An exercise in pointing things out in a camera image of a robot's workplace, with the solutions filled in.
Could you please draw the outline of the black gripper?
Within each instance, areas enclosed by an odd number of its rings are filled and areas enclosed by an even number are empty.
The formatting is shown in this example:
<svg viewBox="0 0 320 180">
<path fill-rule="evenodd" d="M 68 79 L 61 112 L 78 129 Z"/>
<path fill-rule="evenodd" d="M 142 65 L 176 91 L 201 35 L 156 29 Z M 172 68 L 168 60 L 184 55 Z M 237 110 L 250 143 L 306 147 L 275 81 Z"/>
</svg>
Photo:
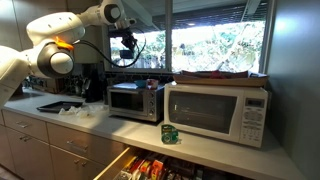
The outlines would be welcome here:
<svg viewBox="0 0 320 180">
<path fill-rule="evenodd" d="M 119 31 L 119 36 L 122 38 L 121 43 L 129 50 L 134 50 L 137 40 L 134 38 L 133 33 L 129 29 Z"/>
</svg>

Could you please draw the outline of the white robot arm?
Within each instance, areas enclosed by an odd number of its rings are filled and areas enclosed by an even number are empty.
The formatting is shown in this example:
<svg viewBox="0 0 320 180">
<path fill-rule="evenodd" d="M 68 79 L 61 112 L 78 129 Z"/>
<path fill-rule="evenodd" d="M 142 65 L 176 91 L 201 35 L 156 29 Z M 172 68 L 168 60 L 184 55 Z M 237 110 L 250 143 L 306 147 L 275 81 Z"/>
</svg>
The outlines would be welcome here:
<svg viewBox="0 0 320 180">
<path fill-rule="evenodd" d="M 58 12 L 31 21 L 26 27 L 31 49 L 0 46 L 0 107 L 27 76 L 62 78 L 71 74 L 73 44 L 85 35 L 86 27 L 113 25 L 117 30 L 128 30 L 135 23 L 126 16 L 121 0 L 102 0 L 80 14 Z"/>
</svg>

